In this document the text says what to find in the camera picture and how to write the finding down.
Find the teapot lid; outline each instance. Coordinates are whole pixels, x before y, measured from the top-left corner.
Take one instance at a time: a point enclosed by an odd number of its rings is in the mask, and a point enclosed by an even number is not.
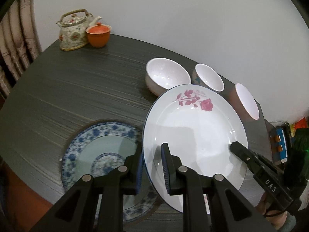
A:
[[[70,20],[63,22],[62,27],[70,27],[70,26],[79,25],[85,21],[86,21],[86,17],[80,17],[80,16],[76,16],[76,14],[72,14],[72,18]]]

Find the plate rim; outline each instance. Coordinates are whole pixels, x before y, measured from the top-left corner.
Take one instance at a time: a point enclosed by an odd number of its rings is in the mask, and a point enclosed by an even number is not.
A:
[[[168,91],[170,91],[170,90],[172,90],[172,89],[174,89],[174,88],[176,88],[176,87],[179,87],[179,86],[187,86],[187,85],[195,86],[195,87],[197,86],[197,87],[199,87],[199,88],[202,87],[202,88],[205,88],[205,89],[207,89],[207,90],[210,90],[210,89],[208,89],[208,88],[206,88],[206,87],[204,87],[204,86],[195,85],[195,84],[177,85],[177,86],[174,86],[174,87],[172,87],[172,88],[166,90],[165,92],[163,92],[163,93],[155,100],[155,102],[154,102],[154,103],[152,104],[152,106],[150,107],[150,109],[149,109],[149,111],[148,111],[148,113],[147,113],[146,119],[145,119],[145,123],[144,123],[144,126],[143,126],[143,133],[142,133],[142,154],[143,154],[143,159],[144,159],[144,164],[145,164],[145,170],[146,170],[147,176],[148,176],[148,178],[149,178],[149,181],[151,182],[151,184],[152,184],[154,190],[157,192],[157,195],[158,195],[169,207],[171,207],[172,209],[176,210],[176,211],[179,212],[179,213],[183,213],[183,212],[181,212],[181,211],[175,209],[174,207],[172,207],[169,203],[167,203],[167,202],[163,199],[163,197],[159,194],[159,192],[158,192],[157,189],[155,188],[155,186],[154,186],[154,184],[153,184],[153,182],[152,182],[152,180],[151,180],[151,178],[150,178],[150,176],[149,176],[148,168],[147,168],[147,166],[146,166],[145,154],[144,154],[144,133],[145,133],[146,121],[147,121],[147,119],[148,119],[148,117],[149,117],[149,114],[150,114],[150,111],[151,111],[151,109],[153,108],[153,106],[155,105],[155,103],[156,103],[165,93],[167,93]],[[242,121],[241,121],[240,118],[239,118],[239,120],[240,120],[240,122],[241,122],[241,125],[242,125],[243,129],[245,130],[245,127],[244,127],[244,125],[243,125],[243,123],[242,123]],[[246,135],[247,144],[248,144],[248,138],[247,138],[246,130],[245,130],[245,135]]]
[[[141,127],[139,127],[138,125],[136,124],[132,124],[128,121],[123,121],[123,120],[118,120],[118,119],[98,119],[98,120],[95,120],[95,121],[91,121],[89,123],[87,123],[86,125],[83,125],[82,127],[80,127],[77,131],[75,131],[72,135],[70,135],[70,137],[68,138],[67,142],[65,143],[64,147],[63,147],[63,152],[61,154],[61,161],[59,161],[59,173],[60,173],[60,178],[61,178],[61,188],[63,190],[64,193],[67,192],[67,190],[64,188],[64,184],[63,184],[63,178],[62,178],[62,164],[63,164],[63,157],[65,156],[71,142],[77,137],[78,134],[80,134],[82,131],[88,129],[89,127],[92,127],[96,124],[100,124],[100,123],[120,123],[120,124],[125,124],[125,125],[128,125],[128,126],[131,126],[133,128],[135,128],[136,130],[138,130],[141,134],[142,134],[142,137],[143,138],[143,130]],[[148,214],[149,216],[151,214],[153,214],[157,209],[158,207],[160,206],[160,195],[158,195],[157,193],[157,197],[155,198],[155,201],[153,202],[152,204],[152,208],[148,209],[146,212],[144,212],[143,214],[139,215],[138,217],[135,217],[135,218],[132,218],[130,220],[126,220],[124,221],[124,223],[131,223],[131,222],[135,222],[135,221],[141,221],[141,220],[144,220],[148,217]]]

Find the teapot spout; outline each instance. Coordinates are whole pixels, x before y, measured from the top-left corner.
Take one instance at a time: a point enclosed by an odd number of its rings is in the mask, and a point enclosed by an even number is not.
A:
[[[99,21],[100,19],[102,19],[102,17],[96,17],[95,19],[93,19],[93,21],[89,23],[89,27],[95,26],[97,21]]]

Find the blue and white plate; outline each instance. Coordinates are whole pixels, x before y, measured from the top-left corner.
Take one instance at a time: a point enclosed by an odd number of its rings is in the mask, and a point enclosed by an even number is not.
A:
[[[84,174],[98,177],[123,165],[126,157],[135,153],[141,137],[139,129],[120,122],[98,123],[81,131],[73,138],[62,159],[61,178],[65,191]],[[139,194],[124,195],[123,220],[130,222],[144,216],[154,208],[156,199],[157,194],[144,170]]]

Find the table surface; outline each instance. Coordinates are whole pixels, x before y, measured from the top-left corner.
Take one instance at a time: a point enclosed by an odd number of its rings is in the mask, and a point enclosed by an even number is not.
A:
[[[60,159],[68,139],[91,121],[117,119],[143,127],[156,100],[145,84],[146,63],[165,57],[189,74],[197,62],[164,48],[111,35],[104,48],[87,45],[64,52],[58,41],[48,47],[14,86],[0,111],[0,154],[12,170],[52,204],[64,193]],[[222,77],[228,95],[234,84]],[[260,118],[243,123],[249,148],[271,160],[261,107]],[[263,190],[247,170],[240,192],[256,205]],[[128,231],[180,231],[182,216],[162,204]]]

